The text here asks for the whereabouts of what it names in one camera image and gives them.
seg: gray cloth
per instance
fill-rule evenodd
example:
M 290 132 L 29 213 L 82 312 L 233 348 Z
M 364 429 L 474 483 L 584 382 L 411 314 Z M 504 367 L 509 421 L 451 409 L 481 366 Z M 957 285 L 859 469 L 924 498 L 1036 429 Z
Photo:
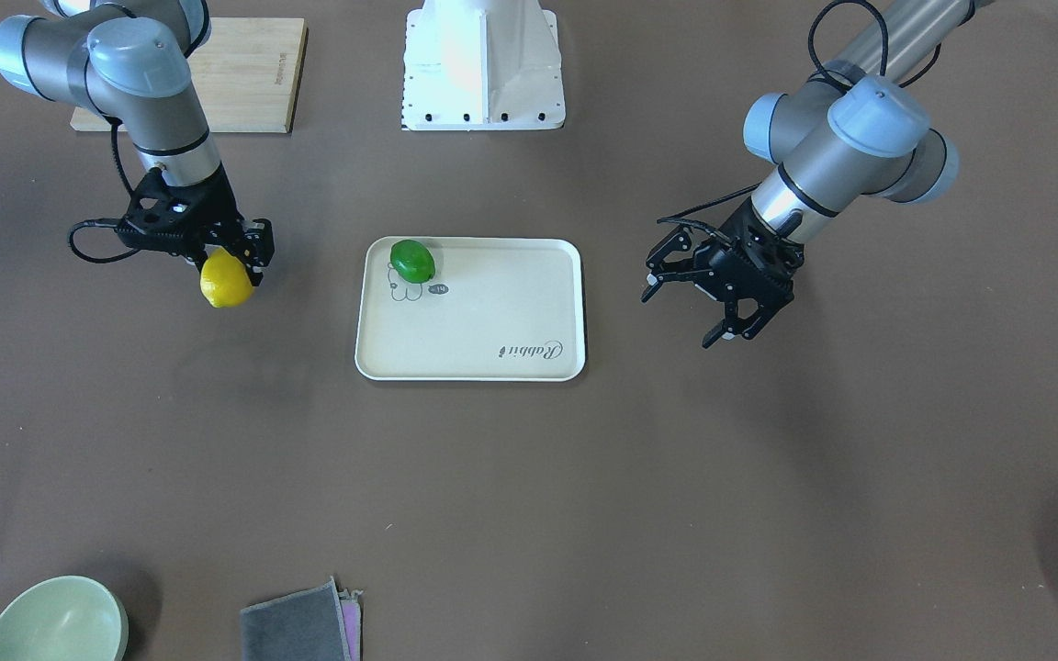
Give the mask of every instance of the gray cloth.
M 350 661 L 334 581 L 240 610 L 243 661 Z

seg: yellow lemon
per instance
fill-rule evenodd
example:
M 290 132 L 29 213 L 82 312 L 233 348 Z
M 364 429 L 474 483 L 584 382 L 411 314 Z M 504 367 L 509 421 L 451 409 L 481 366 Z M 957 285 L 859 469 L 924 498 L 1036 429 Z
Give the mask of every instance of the yellow lemon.
M 215 247 L 215 252 L 202 263 L 198 284 L 202 296 L 214 307 L 238 306 L 252 297 L 253 292 L 243 262 L 233 258 L 222 247 Z

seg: lime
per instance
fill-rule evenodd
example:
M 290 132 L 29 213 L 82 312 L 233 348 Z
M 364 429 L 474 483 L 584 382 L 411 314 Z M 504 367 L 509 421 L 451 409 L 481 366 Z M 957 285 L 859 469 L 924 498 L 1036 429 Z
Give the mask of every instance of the lime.
M 222 247 L 215 247 L 215 252 L 203 262 L 198 284 L 202 296 L 214 307 L 238 306 L 252 297 L 253 292 L 243 262 L 233 258 Z
M 419 241 L 403 239 L 390 247 L 390 267 L 403 280 L 419 284 L 435 277 L 435 259 L 427 246 Z

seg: brown table surface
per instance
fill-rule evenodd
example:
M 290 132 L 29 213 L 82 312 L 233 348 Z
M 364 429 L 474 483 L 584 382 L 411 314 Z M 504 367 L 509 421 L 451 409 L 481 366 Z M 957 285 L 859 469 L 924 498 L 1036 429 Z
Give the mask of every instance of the brown table surface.
M 718 310 L 688 286 L 639 305 L 652 221 L 768 175 L 743 118 L 804 80 L 822 4 L 550 0 L 564 129 L 411 134 L 417 3 L 215 0 L 310 21 L 294 133 L 219 136 L 276 223 L 238 310 L 181 260 L 68 253 L 125 205 L 108 139 L 0 79 L 0 610 L 89 574 L 131 660 L 230 660 L 240 608 L 336 573 L 368 660 L 1058 658 L 1058 0 L 949 38 L 912 91 L 956 188 L 857 201 L 756 342 L 703 351 Z M 573 242 L 585 372 L 362 378 L 391 234 Z

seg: robotic arm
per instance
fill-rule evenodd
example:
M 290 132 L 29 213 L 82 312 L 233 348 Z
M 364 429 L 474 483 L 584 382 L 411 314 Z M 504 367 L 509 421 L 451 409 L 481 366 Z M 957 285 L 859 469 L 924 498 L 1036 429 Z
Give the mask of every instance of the robotic arm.
M 209 35 L 205 0 L 42 4 L 62 20 L 16 16 L 0 23 L 0 73 L 24 92 L 105 117 L 114 139 L 125 125 L 147 168 L 135 188 L 126 181 L 129 208 L 122 218 L 73 226 L 72 251 L 95 263 L 164 252 L 201 271 L 206 247 L 223 247 L 259 284 L 274 252 L 272 223 L 247 221 L 236 208 L 185 61 Z M 129 252 L 89 258 L 74 242 L 84 226 L 113 229 Z
M 818 61 L 814 35 L 836 5 L 853 3 L 876 18 L 836 59 Z M 860 196 L 920 204 L 941 197 L 957 177 L 957 150 L 931 128 L 929 116 L 904 88 L 916 65 L 946 35 L 993 0 L 897 0 L 880 14 L 864 0 L 837 0 L 810 27 L 816 72 L 792 95 L 768 94 L 750 109 L 746 145 L 777 165 L 718 229 L 687 215 L 660 219 L 676 225 L 647 254 L 643 302 L 665 281 L 692 281 L 724 305 L 724 318 L 701 346 L 741 335 L 750 339 L 794 300 L 795 272 L 804 243 Z M 694 250 L 690 231 L 708 234 Z M 665 261 L 673 252 L 692 256 Z M 751 312 L 740 313 L 750 301 Z

